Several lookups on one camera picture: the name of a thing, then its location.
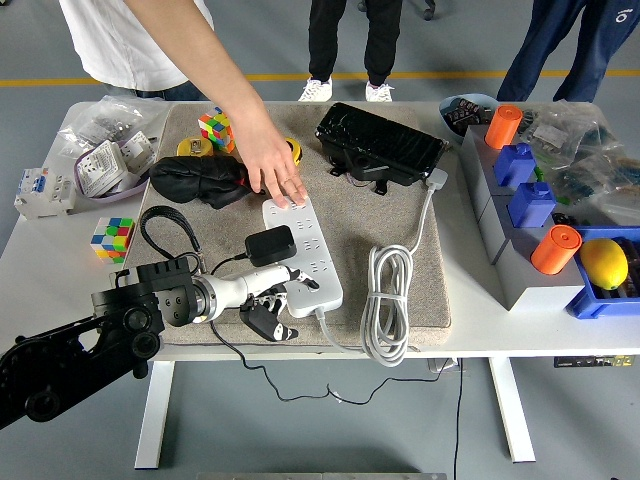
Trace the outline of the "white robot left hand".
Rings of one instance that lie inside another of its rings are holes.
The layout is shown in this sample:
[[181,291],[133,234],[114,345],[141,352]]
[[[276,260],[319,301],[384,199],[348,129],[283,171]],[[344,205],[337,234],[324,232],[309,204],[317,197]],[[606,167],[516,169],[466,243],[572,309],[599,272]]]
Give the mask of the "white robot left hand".
[[311,291],[319,289],[319,284],[303,271],[278,264],[259,267],[235,277],[202,275],[195,276],[192,281],[196,292],[194,323],[214,320],[225,309],[239,307],[243,322],[271,342],[296,338],[298,331],[284,326],[277,318],[286,299],[280,303],[269,300],[264,305],[258,298],[288,281],[302,283]]

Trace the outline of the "person's left hand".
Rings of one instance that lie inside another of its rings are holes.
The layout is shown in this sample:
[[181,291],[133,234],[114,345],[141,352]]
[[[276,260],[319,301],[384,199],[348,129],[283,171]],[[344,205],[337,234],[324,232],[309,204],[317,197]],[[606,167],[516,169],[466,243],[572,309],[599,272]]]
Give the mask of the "person's left hand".
[[272,124],[258,123],[238,125],[234,134],[251,189],[259,193],[265,188],[280,208],[287,208],[289,201],[303,205],[308,194],[280,132]]

